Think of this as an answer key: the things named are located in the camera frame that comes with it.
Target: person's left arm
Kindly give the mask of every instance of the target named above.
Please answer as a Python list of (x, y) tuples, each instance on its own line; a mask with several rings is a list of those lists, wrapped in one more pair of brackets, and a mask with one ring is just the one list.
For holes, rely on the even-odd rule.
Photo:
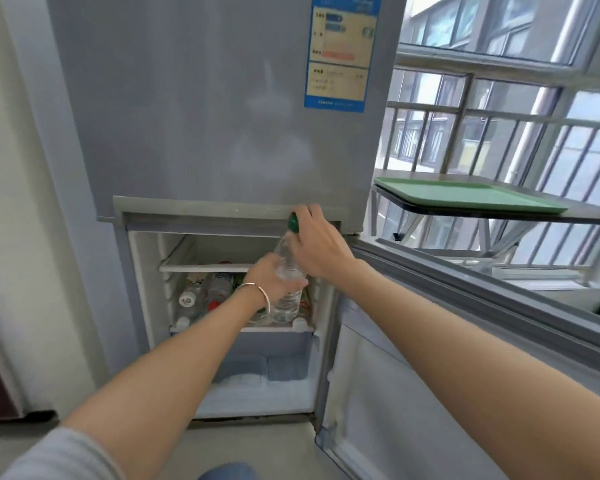
[[(306, 285), (305, 279), (280, 280), (277, 259), (274, 254), (260, 259), (244, 279), (261, 286), (272, 303)], [(127, 478), (155, 477), (240, 329), (265, 305), (258, 288), (241, 288), (188, 330), (120, 372), (61, 425), (90, 436)]]

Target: person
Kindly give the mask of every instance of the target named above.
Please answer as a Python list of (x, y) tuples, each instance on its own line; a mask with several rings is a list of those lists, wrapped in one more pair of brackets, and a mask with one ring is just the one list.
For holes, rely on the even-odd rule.
[[(599, 396), (355, 259), (318, 205), (295, 213), (299, 234), (288, 236), (298, 264), (364, 309), (506, 475), (600, 479)], [(245, 282), (272, 301), (306, 285), (280, 280), (275, 267), (276, 256), (264, 256)], [(256, 286), (240, 288), (115, 376), (3, 479), (155, 477), (240, 329), (264, 305)], [(253, 475), (243, 465), (225, 473)]]

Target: silver bracelet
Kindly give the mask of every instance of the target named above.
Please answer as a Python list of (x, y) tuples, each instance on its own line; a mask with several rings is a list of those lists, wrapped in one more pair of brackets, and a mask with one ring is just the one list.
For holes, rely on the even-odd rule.
[(262, 319), (264, 320), (265, 318), (267, 318), (269, 316), (269, 314), (271, 313), (271, 302), (269, 300), (269, 295), (267, 294), (267, 292), (264, 291), (261, 287), (259, 287), (256, 283), (243, 283), (240, 286), (238, 286), (238, 288), (236, 288), (235, 290), (238, 291), (243, 286), (255, 286), (257, 289), (259, 289), (261, 291), (261, 293), (264, 295), (264, 299), (267, 300), (267, 314), (264, 315)]

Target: gray refrigerator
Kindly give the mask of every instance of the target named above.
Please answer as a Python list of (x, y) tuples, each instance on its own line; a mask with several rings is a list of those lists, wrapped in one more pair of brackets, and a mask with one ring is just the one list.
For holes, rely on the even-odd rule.
[[(245, 271), (318, 202), (356, 257), (600, 394), (597, 317), (358, 235), (406, 0), (1, 2), (112, 372), (168, 339), (185, 273)], [(504, 477), (362, 310), (309, 289), (305, 323), (243, 329), (197, 419), (309, 415), (357, 478)]]

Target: person's left hand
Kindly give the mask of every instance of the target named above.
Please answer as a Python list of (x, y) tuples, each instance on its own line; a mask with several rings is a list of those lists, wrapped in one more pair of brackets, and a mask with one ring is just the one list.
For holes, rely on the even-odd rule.
[(260, 258), (244, 277), (243, 283), (256, 283), (269, 296), (271, 304), (278, 302), (287, 293), (302, 290), (309, 283), (305, 278), (282, 280), (276, 274), (281, 258), (273, 253)]

